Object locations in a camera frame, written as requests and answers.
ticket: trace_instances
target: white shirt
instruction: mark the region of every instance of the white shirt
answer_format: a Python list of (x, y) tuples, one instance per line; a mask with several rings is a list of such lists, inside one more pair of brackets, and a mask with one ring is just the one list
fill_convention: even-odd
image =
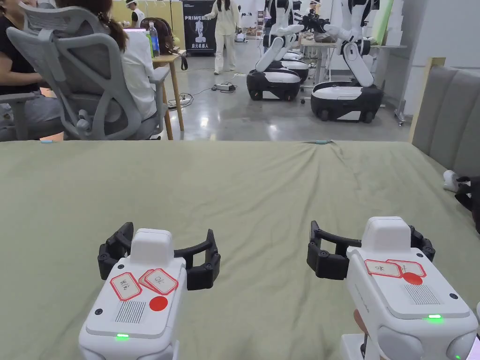
[(229, 9), (225, 10), (225, 4), (222, 1), (221, 9), (222, 11), (218, 11), (218, 6), (215, 1), (213, 3), (212, 12), (205, 15), (205, 17), (208, 20), (216, 18), (215, 34), (232, 35), (235, 33), (236, 26), (240, 23), (238, 6), (233, 1), (230, 1)]
[(155, 90), (148, 80), (153, 75), (150, 41), (141, 32), (129, 32), (122, 57), (123, 75), (143, 120), (156, 113)]
[(133, 10), (133, 12), (137, 14), (137, 17), (138, 17), (138, 21), (135, 24), (135, 27), (140, 27), (142, 20), (145, 18), (145, 14), (139, 8), (136, 8), (135, 10)]

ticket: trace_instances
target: black banner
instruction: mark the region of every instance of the black banner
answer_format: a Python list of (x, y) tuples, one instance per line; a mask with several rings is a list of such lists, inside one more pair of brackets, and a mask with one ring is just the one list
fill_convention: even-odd
[(183, 26), (187, 52), (215, 53), (216, 19), (202, 20), (212, 11), (214, 0), (183, 1)]

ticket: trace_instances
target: hand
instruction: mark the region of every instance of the hand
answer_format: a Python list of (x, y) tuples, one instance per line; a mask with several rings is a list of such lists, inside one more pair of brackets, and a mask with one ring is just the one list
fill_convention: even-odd
[(363, 322), (360, 313), (358, 310), (355, 310), (353, 312), (353, 318), (355, 319), (355, 322), (359, 326), (360, 330), (363, 331), (365, 334), (368, 335), (368, 330), (367, 327), (365, 326), (365, 323)]

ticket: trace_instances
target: white label sticker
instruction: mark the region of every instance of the white label sticker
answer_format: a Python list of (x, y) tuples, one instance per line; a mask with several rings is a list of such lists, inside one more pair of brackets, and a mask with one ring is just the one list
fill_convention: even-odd
[(178, 286), (178, 281), (167, 274), (163, 269), (156, 269), (149, 274), (145, 281), (153, 286), (161, 295), (168, 295)]
[(113, 290), (120, 300), (126, 301), (140, 295), (142, 289), (132, 273), (123, 273), (110, 280)]
[(385, 261), (365, 260), (368, 273), (370, 275), (382, 275), (390, 277), (402, 277), (400, 267), (394, 263), (387, 263)]
[(427, 273), (425, 273), (423, 266), (420, 265), (419, 263), (416, 263), (413, 261), (402, 261), (402, 260), (387, 260), (387, 262), (395, 263), (398, 266), (400, 266), (402, 273), (414, 273), (420, 277), (427, 276)]

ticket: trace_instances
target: green bedsheet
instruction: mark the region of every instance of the green bedsheet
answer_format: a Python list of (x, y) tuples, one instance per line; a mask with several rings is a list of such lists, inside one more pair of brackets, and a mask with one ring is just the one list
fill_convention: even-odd
[(0, 359), (81, 358), (98, 247), (127, 221), (176, 248), (215, 232), (220, 276), (184, 298), (181, 359), (340, 360), (354, 305), (307, 266), (311, 220), (358, 238), (371, 216), (403, 217), (475, 307), (480, 239), (443, 170), (407, 143), (0, 144)]

